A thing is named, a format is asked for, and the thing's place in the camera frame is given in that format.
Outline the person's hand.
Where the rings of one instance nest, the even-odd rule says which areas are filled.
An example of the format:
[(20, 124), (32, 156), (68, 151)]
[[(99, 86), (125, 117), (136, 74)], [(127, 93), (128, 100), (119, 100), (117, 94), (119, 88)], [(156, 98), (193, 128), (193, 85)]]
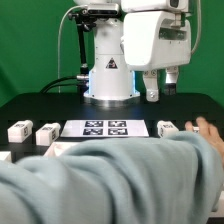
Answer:
[(198, 117), (196, 124), (199, 128), (199, 134), (219, 152), (221, 158), (224, 158), (224, 141), (220, 137), (218, 129), (203, 117)]

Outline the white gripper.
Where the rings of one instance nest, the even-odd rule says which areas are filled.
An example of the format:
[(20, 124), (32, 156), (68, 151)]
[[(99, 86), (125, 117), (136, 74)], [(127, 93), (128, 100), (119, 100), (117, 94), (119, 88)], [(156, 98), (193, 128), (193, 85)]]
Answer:
[(154, 69), (167, 68), (164, 94), (175, 95), (179, 77), (177, 66), (190, 61), (190, 23), (185, 21), (183, 26), (175, 27), (176, 22), (180, 22), (177, 16), (165, 11), (129, 13), (124, 18), (125, 62), (130, 70), (145, 71), (143, 82), (149, 102), (159, 100), (158, 73)]

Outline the teal sleeved forearm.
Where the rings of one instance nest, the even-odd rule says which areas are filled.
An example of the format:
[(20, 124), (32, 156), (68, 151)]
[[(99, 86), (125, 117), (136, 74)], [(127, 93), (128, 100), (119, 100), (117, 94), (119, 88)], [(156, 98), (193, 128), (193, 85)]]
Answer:
[(223, 184), (198, 134), (85, 141), (0, 161), (0, 224), (206, 224)]

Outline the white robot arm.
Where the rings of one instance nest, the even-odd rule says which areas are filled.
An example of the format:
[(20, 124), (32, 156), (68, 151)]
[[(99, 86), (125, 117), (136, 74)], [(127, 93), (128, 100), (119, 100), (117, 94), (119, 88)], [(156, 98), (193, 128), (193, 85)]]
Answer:
[(175, 92), (179, 67), (190, 62), (189, 0), (73, 0), (78, 29), (94, 33), (95, 63), (87, 72), (86, 102), (119, 107), (136, 102), (140, 72), (146, 99), (159, 100), (158, 71)]

